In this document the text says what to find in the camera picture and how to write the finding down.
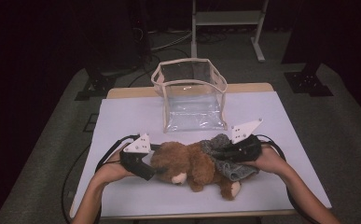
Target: teddy bear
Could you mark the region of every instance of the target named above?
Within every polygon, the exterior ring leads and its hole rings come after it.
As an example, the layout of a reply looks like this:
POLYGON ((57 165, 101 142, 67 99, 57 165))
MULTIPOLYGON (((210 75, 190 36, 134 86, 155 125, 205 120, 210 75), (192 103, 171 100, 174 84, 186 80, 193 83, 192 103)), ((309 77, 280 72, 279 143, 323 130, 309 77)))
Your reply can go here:
POLYGON ((241 190, 240 180, 256 174, 257 170, 216 160, 213 154, 219 153, 227 144, 230 144, 230 140, 224 134, 190 145, 165 142, 155 149, 150 166, 156 170, 156 177, 163 182, 182 185, 187 181, 194 192, 202 191, 205 185, 217 184, 221 196, 232 201, 241 190), (241 171, 242 176, 228 172, 229 168, 241 171))

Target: human arm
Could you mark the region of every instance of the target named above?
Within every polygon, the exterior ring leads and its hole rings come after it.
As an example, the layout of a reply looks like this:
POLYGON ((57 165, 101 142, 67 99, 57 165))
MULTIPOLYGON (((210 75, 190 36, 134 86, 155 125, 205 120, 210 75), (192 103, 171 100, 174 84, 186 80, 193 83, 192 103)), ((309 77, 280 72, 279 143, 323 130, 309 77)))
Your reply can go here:
POLYGON ((119 152, 116 151, 92 177, 72 224, 91 224, 95 220, 102 202, 104 187, 126 176, 134 175, 119 164, 119 152))
POLYGON ((286 184, 299 207, 319 223, 340 223, 337 218, 309 190, 297 172, 268 145, 262 145, 262 154, 256 161, 243 164, 278 175, 286 184))

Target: transparent plastic bag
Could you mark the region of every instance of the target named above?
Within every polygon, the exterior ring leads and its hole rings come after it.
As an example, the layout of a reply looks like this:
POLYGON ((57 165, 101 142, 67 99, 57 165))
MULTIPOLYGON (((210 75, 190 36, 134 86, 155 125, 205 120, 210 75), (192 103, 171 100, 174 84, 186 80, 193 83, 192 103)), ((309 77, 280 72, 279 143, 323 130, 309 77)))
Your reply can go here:
POLYGON ((223 115, 227 81, 209 60, 160 63, 151 81, 164 98, 165 133, 227 129, 223 115))

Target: gray toy clothing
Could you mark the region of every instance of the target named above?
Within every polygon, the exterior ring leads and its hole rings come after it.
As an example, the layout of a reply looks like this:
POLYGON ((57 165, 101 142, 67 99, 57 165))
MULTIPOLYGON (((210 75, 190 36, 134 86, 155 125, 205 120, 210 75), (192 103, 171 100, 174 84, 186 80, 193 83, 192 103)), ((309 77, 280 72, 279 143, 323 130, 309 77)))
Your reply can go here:
POLYGON ((231 181, 238 181, 247 178, 249 175, 257 174, 258 169, 253 166, 240 165, 233 161, 220 161, 216 156, 224 154, 225 147, 230 144, 229 138, 221 133, 212 140, 202 140, 201 149, 204 153, 211 156, 215 162, 215 168, 231 181))

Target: dark background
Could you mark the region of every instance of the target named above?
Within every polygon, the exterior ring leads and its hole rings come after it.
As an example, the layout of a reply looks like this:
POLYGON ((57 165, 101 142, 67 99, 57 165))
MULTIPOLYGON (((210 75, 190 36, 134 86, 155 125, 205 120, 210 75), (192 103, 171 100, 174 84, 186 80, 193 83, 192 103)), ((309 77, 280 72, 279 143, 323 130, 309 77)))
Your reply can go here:
MULTIPOLYGON (((132 32, 143 25, 135 3, 146 4, 149 30, 190 28, 190 0, 125 2, 0 1, 0 208, 73 75, 87 66, 131 68, 148 58, 146 43, 132 32)), ((201 0, 199 8, 260 7, 222 2, 201 0)), ((283 63, 318 55, 361 105, 361 1, 271 0, 264 29, 290 28, 283 63)))

